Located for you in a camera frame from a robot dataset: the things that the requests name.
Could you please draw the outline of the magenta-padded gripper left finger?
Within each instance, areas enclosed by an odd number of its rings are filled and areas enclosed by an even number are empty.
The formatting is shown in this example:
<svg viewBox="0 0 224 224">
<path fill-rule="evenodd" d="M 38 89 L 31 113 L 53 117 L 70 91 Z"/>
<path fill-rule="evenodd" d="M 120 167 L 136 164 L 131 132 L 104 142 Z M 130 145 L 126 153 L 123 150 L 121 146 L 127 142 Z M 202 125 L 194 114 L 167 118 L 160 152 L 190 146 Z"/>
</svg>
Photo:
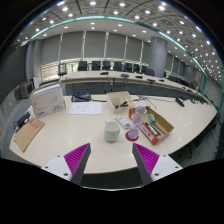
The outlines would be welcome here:
<svg viewBox="0 0 224 224">
<path fill-rule="evenodd" d="M 65 155 L 56 155 L 42 169 L 79 185 L 91 153 L 90 144 L 84 144 Z"/>
</svg>

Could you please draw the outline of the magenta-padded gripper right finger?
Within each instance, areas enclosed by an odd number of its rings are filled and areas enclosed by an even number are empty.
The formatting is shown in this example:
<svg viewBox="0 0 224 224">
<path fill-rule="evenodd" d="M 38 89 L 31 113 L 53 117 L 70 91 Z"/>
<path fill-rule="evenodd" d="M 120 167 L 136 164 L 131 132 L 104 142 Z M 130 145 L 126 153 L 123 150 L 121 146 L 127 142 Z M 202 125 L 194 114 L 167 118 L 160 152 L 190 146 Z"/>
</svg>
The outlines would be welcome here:
<svg viewBox="0 0 224 224">
<path fill-rule="evenodd" d="M 132 153 L 144 185 L 152 183 L 182 169 L 169 155 L 158 155 L 150 149 L 133 144 Z"/>
</svg>

